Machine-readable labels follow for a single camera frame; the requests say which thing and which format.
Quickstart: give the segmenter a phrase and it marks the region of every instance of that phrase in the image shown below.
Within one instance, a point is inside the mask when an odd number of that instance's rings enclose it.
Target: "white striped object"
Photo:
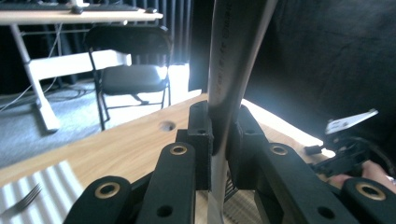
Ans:
[[[67,161],[62,161],[4,185],[0,189],[0,213],[22,199],[36,184],[42,188],[37,198],[26,210],[4,223],[63,223],[83,191]]]

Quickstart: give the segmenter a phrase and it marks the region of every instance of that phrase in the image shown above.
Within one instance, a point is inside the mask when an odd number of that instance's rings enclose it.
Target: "table surface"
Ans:
[[[154,170],[161,150],[166,145],[175,142],[177,129],[187,129],[190,106],[206,99],[207,95],[201,94],[143,118],[8,166],[0,170],[0,186],[64,160],[69,162],[83,188],[106,175],[121,176],[130,182],[135,182]],[[247,104],[245,101],[244,105],[249,108],[255,118],[257,115],[268,113],[257,106],[253,112],[252,106],[255,105],[252,103]],[[166,128],[163,125],[165,124],[166,127],[168,122],[176,124],[176,128],[172,131],[164,131]],[[258,119],[258,122],[271,142],[293,147],[305,161],[311,161],[311,158],[304,156],[302,144],[270,128],[261,119]],[[198,193],[195,223],[206,223],[206,211],[207,200],[201,193]]]
[[[36,25],[55,23],[91,23],[117,21],[154,21],[163,14],[139,11],[85,11],[81,15],[69,11],[1,11],[0,25]]]

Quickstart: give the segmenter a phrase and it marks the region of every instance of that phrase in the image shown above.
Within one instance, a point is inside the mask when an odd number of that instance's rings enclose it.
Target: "desk leg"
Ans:
[[[41,117],[44,120],[44,124],[46,126],[47,131],[56,132],[60,128],[60,122],[56,118],[55,114],[50,107],[50,103],[44,96],[44,92],[41,89],[40,82],[38,78],[32,74],[30,70],[30,56],[24,45],[23,39],[21,37],[21,31],[17,24],[10,25],[12,35],[14,36],[15,42],[17,44],[18,50],[20,51],[24,68],[26,70],[26,74],[29,77],[29,81],[32,84],[33,91],[35,92],[35,96],[37,97],[37,108],[40,111]]]

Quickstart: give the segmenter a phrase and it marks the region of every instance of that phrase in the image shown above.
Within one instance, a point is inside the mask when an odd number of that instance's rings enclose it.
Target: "human hand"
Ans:
[[[380,165],[372,161],[366,161],[361,167],[363,170],[361,177],[374,180],[390,189],[393,193],[396,193],[396,186],[388,179],[387,173]],[[335,175],[330,179],[330,183],[337,188],[341,188],[344,185],[344,182],[349,178],[353,177],[350,175]]]

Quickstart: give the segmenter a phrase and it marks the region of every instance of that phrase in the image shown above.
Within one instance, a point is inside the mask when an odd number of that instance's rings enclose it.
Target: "fork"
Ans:
[[[24,198],[0,214],[0,219],[10,219],[22,212],[37,197],[40,191],[41,187],[37,184]]]

